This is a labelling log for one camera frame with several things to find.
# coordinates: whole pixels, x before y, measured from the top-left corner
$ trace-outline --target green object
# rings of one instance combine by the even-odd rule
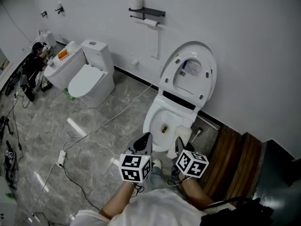
[[[68,97],[71,101],[75,100],[75,97],[71,96],[71,95],[69,94],[69,91],[68,91],[67,89],[65,89],[65,93],[66,93],[67,97]]]
[[[11,193],[8,193],[8,194],[5,194],[8,198],[16,198],[16,196],[14,194],[11,194]]]

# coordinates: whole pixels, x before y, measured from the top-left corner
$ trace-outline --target power strip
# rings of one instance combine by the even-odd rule
[[[67,153],[65,151],[61,150],[60,155],[57,160],[57,164],[59,165],[59,167],[63,167],[65,160],[66,160],[66,154]]]

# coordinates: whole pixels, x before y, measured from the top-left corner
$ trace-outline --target foot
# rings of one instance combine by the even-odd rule
[[[159,159],[154,160],[153,163],[154,163],[153,168],[159,168],[161,170],[162,162]]]

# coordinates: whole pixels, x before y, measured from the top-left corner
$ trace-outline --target toilet bowl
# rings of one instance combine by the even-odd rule
[[[61,90],[68,88],[70,81],[86,61],[82,47],[74,41],[67,44],[63,50],[67,50],[69,55],[62,60],[58,58],[58,55],[55,56],[53,59],[54,66],[48,65],[44,71],[47,80]]]
[[[108,45],[93,40],[81,43],[89,64],[83,65],[69,83],[69,94],[88,107],[97,108],[115,88],[114,64]]]
[[[192,126],[211,97],[215,82],[216,62],[205,44],[187,42],[171,54],[143,125],[143,132],[153,135],[155,152],[169,150],[177,126]]]

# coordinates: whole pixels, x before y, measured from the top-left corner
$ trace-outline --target person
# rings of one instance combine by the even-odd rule
[[[123,182],[100,212],[80,210],[71,226],[199,226],[201,217],[208,213],[200,210],[214,201],[190,178],[182,183],[189,204],[176,191],[166,188],[168,185],[160,175],[161,167],[161,161],[155,160],[149,176],[153,191],[131,198],[135,185]],[[184,175],[180,174],[180,180],[183,179]]]
[[[31,88],[40,85],[44,92],[52,87],[52,84],[44,76],[46,65],[44,59],[48,55],[49,50],[43,52],[44,46],[40,42],[36,42],[32,47],[32,53],[29,60],[23,68],[23,74],[27,76],[27,82]]]

